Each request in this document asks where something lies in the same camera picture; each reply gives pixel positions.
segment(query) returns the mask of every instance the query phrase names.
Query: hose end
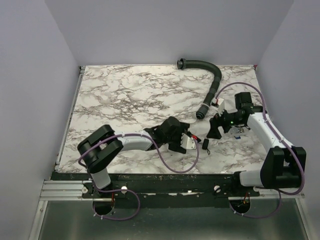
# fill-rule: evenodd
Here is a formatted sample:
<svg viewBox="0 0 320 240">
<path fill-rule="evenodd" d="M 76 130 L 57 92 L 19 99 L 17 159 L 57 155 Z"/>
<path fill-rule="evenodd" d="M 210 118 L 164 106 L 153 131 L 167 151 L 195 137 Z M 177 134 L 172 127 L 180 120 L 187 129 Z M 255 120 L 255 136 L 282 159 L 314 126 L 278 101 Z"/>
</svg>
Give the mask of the hose end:
<svg viewBox="0 0 320 240">
<path fill-rule="evenodd" d="M 195 113 L 196 118 L 199 120 L 204 119 L 208 110 L 209 108 L 206 105 L 201 105 L 199 110 Z"/>
<path fill-rule="evenodd" d="M 180 60 L 176 61 L 176 66 L 178 69 L 186 69 L 187 65 L 186 65 L 186 59 L 181 58 Z"/>
</svg>

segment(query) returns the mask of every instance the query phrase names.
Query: marble tabletop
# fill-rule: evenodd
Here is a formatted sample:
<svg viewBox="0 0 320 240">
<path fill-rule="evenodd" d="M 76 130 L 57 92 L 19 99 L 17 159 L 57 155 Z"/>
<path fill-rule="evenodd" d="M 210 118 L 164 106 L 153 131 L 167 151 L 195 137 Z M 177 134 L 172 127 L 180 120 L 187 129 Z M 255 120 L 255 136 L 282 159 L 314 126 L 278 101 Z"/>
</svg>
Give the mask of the marble tabletop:
<svg viewBox="0 0 320 240">
<path fill-rule="evenodd" d="M 219 65 L 222 72 L 220 88 L 228 83 L 243 81 L 259 88 L 254 67 Z M 178 70 L 175 65 L 100 65 L 87 66 L 79 89 L 66 135 L 58 172 L 84 173 L 78 165 L 77 145 L 102 125 L 115 131 L 138 132 L 161 124 L 169 116 L 190 123 L 190 131 L 204 139 L 209 119 L 216 113 L 210 108 L 205 119 L 195 113 L 204 100 L 213 75 L 202 69 Z M 261 104 L 256 92 L 244 85 L 233 85 L 221 97 L 227 110 L 235 109 L 234 95 L 250 91 L 255 104 Z M 190 174 L 233 173 L 261 168 L 266 151 L 257 136 L 248 131 L 241 139 L 225 134 L 220 140 L 210 139 L 208 149 L 200 149 L 197 165 Z M 167 164 L 175 170 L 189 168 L 196 150 L 181 154 L 160 151 Z M 110 173 L 169 174 L 156 151 L 131 150 L 118 154 L 107 167 Z"/>
</svg>

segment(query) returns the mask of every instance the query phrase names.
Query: wall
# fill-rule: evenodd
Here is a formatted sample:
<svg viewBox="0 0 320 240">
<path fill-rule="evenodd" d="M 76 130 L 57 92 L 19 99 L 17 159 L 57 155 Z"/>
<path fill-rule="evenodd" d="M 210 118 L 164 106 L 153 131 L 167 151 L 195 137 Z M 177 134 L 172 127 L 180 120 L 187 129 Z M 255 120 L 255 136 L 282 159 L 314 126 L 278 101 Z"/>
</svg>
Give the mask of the wall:
<svg viewBox="0 0 320 240">
<path fill-rule="evenodd" d="M 81 65 L 257 64 L 293 0 L 45 0 Z"/>
<path fill-rule="evenodd" d="M 53 170 L 78 64 L 43 0 L 0 8 L 0 239 L 28 239 Z"/>
<path fill-rule="evenodd" d="M 276 126 L 307 151 L 305 195 L 320 235 L 320 1 L 295 0 L 265 51 L 258 80 Z"/>
</svg>

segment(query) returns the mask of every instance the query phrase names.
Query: marble pattern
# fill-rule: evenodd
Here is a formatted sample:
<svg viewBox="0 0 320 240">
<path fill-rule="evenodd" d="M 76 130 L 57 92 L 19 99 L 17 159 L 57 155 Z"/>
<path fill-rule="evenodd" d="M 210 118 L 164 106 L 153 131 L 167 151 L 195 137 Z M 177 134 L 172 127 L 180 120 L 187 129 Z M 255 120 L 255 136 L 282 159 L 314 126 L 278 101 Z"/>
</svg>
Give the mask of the marble pattern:
<svg viewBox="0 0 320 240">
<path fill-rule="evenodd" d="M 259 87 L 253 66 L 219 66 L 220 87 L 235 81 Z M 205 119 L 195 113 L 208 92 L 213 75 L 202 69 L 178 70 L 174 65 L 101 65 L 87 66 L 75 103 L 66 142 L 60 159 L 60 173 L 84 173 L 77 164 L 77 145 L 104 124 L 116 131 L 132 132 L 161 124 L 169 116 L 190 123 L 190 131 L 204 138 L 209 119 L 216 113 L 211 107 Z M 233 85 L 221 97 L 227 110 L 235 108 L 234 95 L 252 92 L 252 100 L 260 104 L 257 93 L 244 85 Z M 195 150 L 186 154 L 172 152 L 162 146 L 161 153 L 176 170 L 189 168 Z M 241 139 L 226 134 L 210 140 L 207 151 L 200 149 L 200 158 L 189 173 L 212 174 L 256 170 L 262 165 L 266 151 L 257 136 L 248 131 Z M 120 153 L 108 166 L 110 173 L 169 174 L 156 151 L 131 150 Z"/>
</svg>

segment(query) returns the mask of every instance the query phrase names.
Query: black hose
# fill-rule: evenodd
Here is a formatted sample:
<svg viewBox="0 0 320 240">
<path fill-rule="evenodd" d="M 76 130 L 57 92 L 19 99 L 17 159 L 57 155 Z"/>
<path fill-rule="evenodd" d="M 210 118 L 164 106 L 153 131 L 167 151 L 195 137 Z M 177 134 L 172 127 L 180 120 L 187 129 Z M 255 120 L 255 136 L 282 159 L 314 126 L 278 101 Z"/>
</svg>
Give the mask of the black hose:
<svg viewBox="0 0 320 240">
<path fill-rule="evenodd" d="M 197 119 L 203 119 L 209 110 L 212 99 L 215 97 L 215 94 L 218 91 L 222 78 L 221 70 L 216 65 L 207 61 L 185 60 L 184 58 L 181 58 L 177 61 L 177 67 L 178 69 L 204 69 L 213 73 L 214 78 L 209 92 L 206 94 L 203 103 L 195 114 Z"/>
</svg>

